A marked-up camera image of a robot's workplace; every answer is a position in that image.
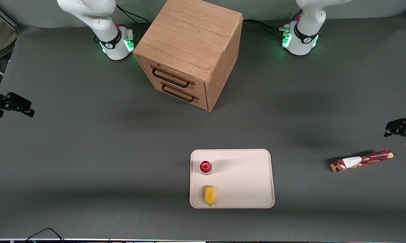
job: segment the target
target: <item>drawer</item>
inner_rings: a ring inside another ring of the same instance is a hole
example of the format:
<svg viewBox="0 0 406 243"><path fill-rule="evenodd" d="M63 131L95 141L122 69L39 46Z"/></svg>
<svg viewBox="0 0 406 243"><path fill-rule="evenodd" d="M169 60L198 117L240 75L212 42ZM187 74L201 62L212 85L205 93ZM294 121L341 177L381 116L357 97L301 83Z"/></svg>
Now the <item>drawer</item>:
<svg viewBox="0 0 406 243"><path fill-rule="evenodd" d="M195 94L189 94L187 92L184 92L182 89L179 89L164 81L154 82L152 84L155 87L155 89L157 89L165 94L171 95L182 101L190 103L191 105L194 105L199 108L207 110L206 97L200 97Z"/></svg>
<svg viewBox="0 0 406 243"><path fill-rule="evenodd" d="M206 91L204 83L200 81L194 81L181 77L181 75L175 74L168 70L167 67L160 67L156 62L148 60L144 57L138 57L141 65L144 67L146 74L151 80L152 84L163 82L170 87L174 87L177 90L186 92L187 94L197 95L199 97L206 97Z"/></svg>

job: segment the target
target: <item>red cardboard box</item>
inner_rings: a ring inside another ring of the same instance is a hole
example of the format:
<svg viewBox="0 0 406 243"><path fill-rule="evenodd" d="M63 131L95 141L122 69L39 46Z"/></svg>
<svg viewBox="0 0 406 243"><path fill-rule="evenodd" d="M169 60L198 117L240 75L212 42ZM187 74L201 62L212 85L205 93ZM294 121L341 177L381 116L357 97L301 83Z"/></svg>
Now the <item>red cardboard box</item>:
<svg viewBox="0 0 406 243"><path fill-rule="evenodd" d="M338 171L343 171L352 168L358 168L361 166L366 166L369 164L374 164L378 162L385 161L387 159L393 158L394 155L390 149L385 149L382 151L374 152L365 156L350 157L346 159L339 160L331 164L331 170L333 173Z"/></svg>

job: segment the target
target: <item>wall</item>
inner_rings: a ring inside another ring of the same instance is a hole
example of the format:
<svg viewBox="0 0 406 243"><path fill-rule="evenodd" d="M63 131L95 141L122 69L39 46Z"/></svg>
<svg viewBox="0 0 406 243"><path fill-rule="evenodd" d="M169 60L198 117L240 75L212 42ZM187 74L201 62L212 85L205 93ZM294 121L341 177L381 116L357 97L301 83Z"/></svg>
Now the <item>wall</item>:
<svg viewBox="0 0 406 243"><path fill-rule="evenodd" d="M242 12L245 19L283 20L293 17L299 10L294 0L206 1ZM123 9L150 21L156 17L165 2L166 0L117 0ZM0 4L23 25L47 28L84 26L83 22L63 12L56 0L0 0ZM329 19L388 17L405 10L406 0L353 0L341 6L326 8ZM118 9L112 19L123 24L129 22Z"/></svg>

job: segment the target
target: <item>small bottle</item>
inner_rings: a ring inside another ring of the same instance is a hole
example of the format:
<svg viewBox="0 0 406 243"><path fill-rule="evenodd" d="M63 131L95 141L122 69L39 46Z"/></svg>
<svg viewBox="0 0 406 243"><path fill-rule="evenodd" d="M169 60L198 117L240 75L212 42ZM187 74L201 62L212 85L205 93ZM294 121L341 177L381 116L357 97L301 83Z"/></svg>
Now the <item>small bottle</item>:
<svg viewBox="0 0 406 243"><path fill-rule="evenodd" d="M212 164L209 161L203 161L200 164L200 171L203 175L209 175L212 172Z"/></svg>

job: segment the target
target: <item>cable connector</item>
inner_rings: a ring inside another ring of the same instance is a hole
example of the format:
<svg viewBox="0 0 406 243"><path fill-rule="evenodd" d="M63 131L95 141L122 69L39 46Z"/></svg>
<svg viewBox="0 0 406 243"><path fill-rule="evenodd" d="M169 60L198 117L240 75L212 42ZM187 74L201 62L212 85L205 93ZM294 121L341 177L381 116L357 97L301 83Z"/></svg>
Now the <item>cable connector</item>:
<svg viewBox="0 0 406 243"><path fill-rule="evenodd" d="M278 30L282 31L282 32L290 33L290 28L287 28L287 27L280 27L280 28L278 28Z"/></svg>

